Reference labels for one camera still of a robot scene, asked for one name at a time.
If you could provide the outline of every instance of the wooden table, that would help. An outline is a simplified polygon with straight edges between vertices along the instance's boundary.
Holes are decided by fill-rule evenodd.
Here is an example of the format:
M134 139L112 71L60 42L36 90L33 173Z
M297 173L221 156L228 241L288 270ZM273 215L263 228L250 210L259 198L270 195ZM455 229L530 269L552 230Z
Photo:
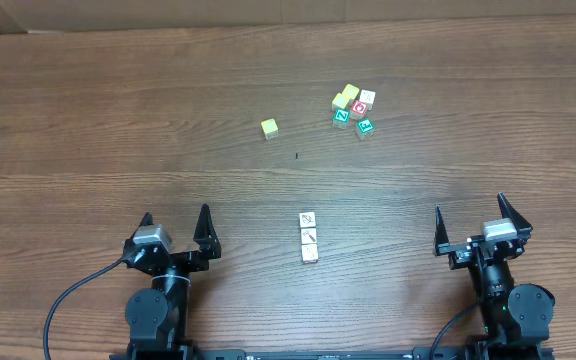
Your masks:
M377 92L372 138L331 126L346 83ZM193 275L204 348L428 346L474 299L432 255L434 205L462 242L498 191L535 228L513 276L557 296L547 345L576 359L576 16L0 36L0 359L42 357L55 298L145 211L184 250L204 202L223 244ZM123 350L149 284L116 269L73 293L53 358Z

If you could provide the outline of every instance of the green block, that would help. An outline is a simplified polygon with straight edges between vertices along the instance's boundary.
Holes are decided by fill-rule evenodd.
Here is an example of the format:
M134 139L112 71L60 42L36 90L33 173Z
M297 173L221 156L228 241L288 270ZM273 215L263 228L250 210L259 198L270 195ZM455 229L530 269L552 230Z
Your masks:
M350 113L348 111L338 109L337 112L335 112L334 120L339 122L348 122L349 117Z
M368 134L369 132L375 130L375 126L372 124L370 119L364 119L357 123L357 127L362 134Z
M372 124L370 119L366 118L359 122L357 122L357 136L360 139L365 139L367 136L372 136L372 133L375 131L375 125Z

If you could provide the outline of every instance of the red block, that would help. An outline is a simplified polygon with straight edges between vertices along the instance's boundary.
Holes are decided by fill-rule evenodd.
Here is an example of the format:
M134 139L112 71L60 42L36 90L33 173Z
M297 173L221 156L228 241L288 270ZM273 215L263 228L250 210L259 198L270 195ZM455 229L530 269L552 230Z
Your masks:
M355 100L352 108L350 108L350 118L353 120L361 120L366 116L366 112L368 112L368 105L359 100Z

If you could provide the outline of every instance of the toy block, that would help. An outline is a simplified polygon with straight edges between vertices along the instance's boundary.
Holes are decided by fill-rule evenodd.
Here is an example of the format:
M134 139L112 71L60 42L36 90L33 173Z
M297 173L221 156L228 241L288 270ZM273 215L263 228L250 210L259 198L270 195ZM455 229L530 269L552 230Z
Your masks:
M350 98L350 102L352 103L357 98L357 95L359 95L359 88L355 85L348 84L344 88L342 94L348 96Z
M311 228L317 226L315 222L315 213L314 212L307 212L307 213L299 213L299 227L304 228Z
M350 108L350 118L353 120L361 120L366 116L368 106L361 101L356 100Z
M332 101L332 111L345 110L349 103L350 98L348 96L338 93Z
M372 105L375 103L375 92L370 90L361 90L359 101L368 105L368 110L372 110Z
M335 117L332 118L332 126L345 129L348 126L349 118L350 113L348 111L338 109L337 112L335 112Z
M301 245L301 259L304 264L314 264L319 261L317 244Z
M363 119L357 123L357 136L363 140L367 136L372 136L375 131L375 125L372 124L370 119Z
M266 137L266 140L270 140L279 136L279 128L277 127L275 119L262 121L261 128L264 130L264 136Z
M316 244L317 243L317 229L301 229L301 244Z

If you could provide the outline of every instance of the black cable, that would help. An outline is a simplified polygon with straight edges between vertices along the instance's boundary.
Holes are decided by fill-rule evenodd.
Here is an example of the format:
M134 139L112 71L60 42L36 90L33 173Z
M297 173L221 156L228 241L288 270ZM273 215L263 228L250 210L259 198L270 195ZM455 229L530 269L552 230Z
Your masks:
M479 306L479 301L470 305L469 307L461 310L455 317L453 317L448 323L444 326L443 329L437 334L435 341L432 342L432 346L430 347L430 351L428 352L428 360L433 360L435 356L435 350L437 350L437 346L439 346L439 342L441 338L446 334L448 329L450 329L453 325L457 323L457 321L461 320L464 316L468 315L471 311L475 310Z
M50 349L48 348L48 330L50 329L50 322L52 321L52 316L55 315L55 311L57 310L57 306L59 306L61 301L64 298L66 298L66 296L68 296L75 289L77 289L81 285L87 283L88 281L95 279L95 278L107 273L108 271L114 269L115 267L117 267L117 265L121 264L123 261L124 261L124 257L122 256L119 260L115 261L114 263L106 266L105 268L97 271L96 273L88 276L85 279L77 281L74 285L69 287L68 290L64 291L63 294L59 295L59 297L57 298L55 303L52 304L52 308L50 308L50 312L48 312L48 317L46 318L46 324L44 325L44 357L46 358L46 360L52 359L50 357Z

